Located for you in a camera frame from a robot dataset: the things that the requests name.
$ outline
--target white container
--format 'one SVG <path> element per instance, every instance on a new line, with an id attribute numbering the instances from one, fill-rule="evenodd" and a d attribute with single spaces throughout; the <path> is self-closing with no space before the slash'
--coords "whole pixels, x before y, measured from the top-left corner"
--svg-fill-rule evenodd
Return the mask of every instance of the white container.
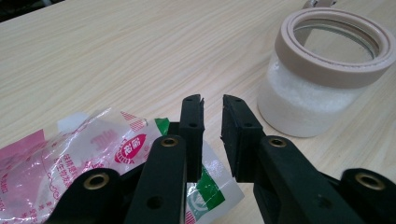
<path id="1" fill-rule="evenodd" d="M 395 42 L 378 24 L 342 10 L 291 14 L 259 92 L 262 116 L 288 135 L 324 133 L 395 62 Z"/>

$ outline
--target light wood surface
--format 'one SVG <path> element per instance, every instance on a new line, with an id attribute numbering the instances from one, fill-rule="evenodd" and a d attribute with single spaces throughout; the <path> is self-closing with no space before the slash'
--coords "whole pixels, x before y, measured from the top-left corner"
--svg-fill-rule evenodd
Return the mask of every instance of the light wood surface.
<path id="1" fill-rule="evenodd" d="M 222 95 L 256 100 L 278 28 L 304 0 L 66 0 L 0 23 L 0 147 L 74 112 L 108 106 L 178 120 L 205 97 L 205 140 L 224 163 Z M 396 34 L 396 1 L 340 0 Z M 363 167 L 396 181 L 396 65 L 326 133 L 290 138 L 323 173 Z M 215 223 L 262 223 L 251 184 Z"/>

